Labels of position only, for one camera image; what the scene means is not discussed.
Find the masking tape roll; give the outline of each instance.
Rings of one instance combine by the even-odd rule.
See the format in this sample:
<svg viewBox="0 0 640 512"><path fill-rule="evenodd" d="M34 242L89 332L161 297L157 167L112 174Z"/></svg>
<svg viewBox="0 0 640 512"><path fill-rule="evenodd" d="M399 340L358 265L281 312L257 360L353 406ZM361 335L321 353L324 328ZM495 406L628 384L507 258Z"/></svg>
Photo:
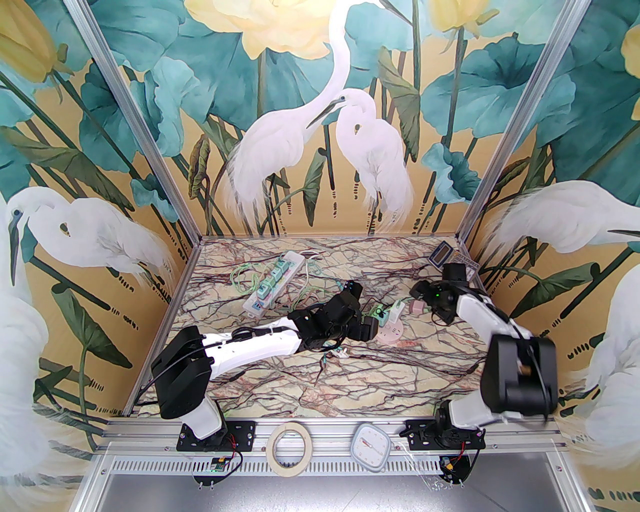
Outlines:
<svg viewBox="0 0 640 512"><path fill-rule="evenodd" d="M280 439L284 437L287 432L295 432L302 437L302 440L305 444L305 452L302 455L302 459L297 462L297 464L291 467L284 467L276 460L276 444ZM269 440L267 441L267 462L269 463L269 467L273 469L275 473L284 477L298 476L302 473L309 462L311 462L311 455L313 455L313 446L311 444L311 435L309 431L304 428L300 423L288 422L283 423L278 428L276 428L271 436L269 436Z"/></svg>

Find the yellow flower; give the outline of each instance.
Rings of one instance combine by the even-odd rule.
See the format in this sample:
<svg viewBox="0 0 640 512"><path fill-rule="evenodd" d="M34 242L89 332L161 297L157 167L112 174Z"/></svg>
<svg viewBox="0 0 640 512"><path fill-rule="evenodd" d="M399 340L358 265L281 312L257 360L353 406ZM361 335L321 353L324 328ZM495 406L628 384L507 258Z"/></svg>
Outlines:
<svg viewBox="0 0 640 512"><path fill-rule="evenodd" d="M498 14L497 9L486 8L489 0L429 0L431 21L440 32L465 28L480 37L478 25L488 22Z"/></svg>
<svg viewBox="0 0 640 512"><path fill-rule="evenodd" d="M625 58L627 72L636 78L640 78L640 25L631 27L627 31L620 51ZM640 98L636 101L631 119L640 121Z"/></svg>
<svg viewBox="0 0 640 512"><path fill-rule="evenodd" d="M58 61L51 35L24 0L0 0L0 59L31 82L52 70L71 74Z"/></svg>
<svg viewBox="0 0 640 512"><path fill-rule="evenodd" d="M185 0L191 16L214 32L242 32L251 59L265 48L303 59L329 53L329 15L335 0Z"/></svg>

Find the painted wall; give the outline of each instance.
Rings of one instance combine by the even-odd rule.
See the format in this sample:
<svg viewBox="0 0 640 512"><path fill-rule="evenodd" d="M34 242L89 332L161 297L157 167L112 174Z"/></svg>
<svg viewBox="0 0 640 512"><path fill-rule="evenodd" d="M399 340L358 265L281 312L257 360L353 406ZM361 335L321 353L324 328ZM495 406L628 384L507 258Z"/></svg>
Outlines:
<svg viewBox="0 0 640 512"><path fill-rule="evenodd" d="M455 231L562 4L91 2L200 229L225 236Z"/></svg>
<svg viewBox="0 0 640 512"><path fill-rule="evenodd" d="M67 510L191 247L61 0L0 13L0 508Z"/></svg>
<svg viewBox="0 0 640 512"><path fill-rule="evenodd" d="M557 419L600 511L640 506L639 14L592 3L555 78L570 108L514 153L469 240L498 306L556 343Z"/></svg>

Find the metal vent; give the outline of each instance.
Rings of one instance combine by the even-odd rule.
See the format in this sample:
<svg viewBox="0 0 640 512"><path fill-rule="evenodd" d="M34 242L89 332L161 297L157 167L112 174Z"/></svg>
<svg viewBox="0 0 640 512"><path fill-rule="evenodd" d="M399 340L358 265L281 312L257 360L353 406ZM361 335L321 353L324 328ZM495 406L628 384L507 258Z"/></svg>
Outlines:
<svg viewBox="0 0 640 512"><path fill-rule="evenodd" d="M295 462L282 458L282 463ZM211 476L212 458L197 456L193 460L186 457L134 457L117 456L112 474L143 474L171 476ZM351 457L313 457L309 466L300 476L362 476L362 475L438 475L442 472L438 456L414 456L413 461L405 457L391 457L380 473L371 473L355 462ZM277 476L263 457L245 457L244 463L236 472L244 476Z"/></svg>

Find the marble floor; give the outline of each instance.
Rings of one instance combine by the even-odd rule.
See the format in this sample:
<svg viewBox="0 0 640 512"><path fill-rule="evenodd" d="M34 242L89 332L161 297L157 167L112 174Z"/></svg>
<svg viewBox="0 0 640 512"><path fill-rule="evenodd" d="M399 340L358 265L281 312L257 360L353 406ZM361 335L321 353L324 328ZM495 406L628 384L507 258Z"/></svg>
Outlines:
<svg viewBox="0 0 640 512"><path fill-rule="evenodd" d="M439 277L426 256L453 238L280 238L221 239L202 250L172 327L197 325L201 332L225 332L256 325L242 308L253 275L270 270L273 259L287 250L316 255L291 281L275 310L260 323L282 317L290 309L324 302L339 291L338 281L359 281L367 312L377 304L391 306L409 297L415 281ZM233 270L247 270L230 280ZM403 334L395 342L345 340L345 349L326 356L300 353L274 357L238 368L209 384L208 394L231 417L425 416L446 397L478 387L486 345L461 321L438 326L430 313L401 316ZM141 401L155 399L153 388ZM144 406L139 417L159 415Z"/></svg>

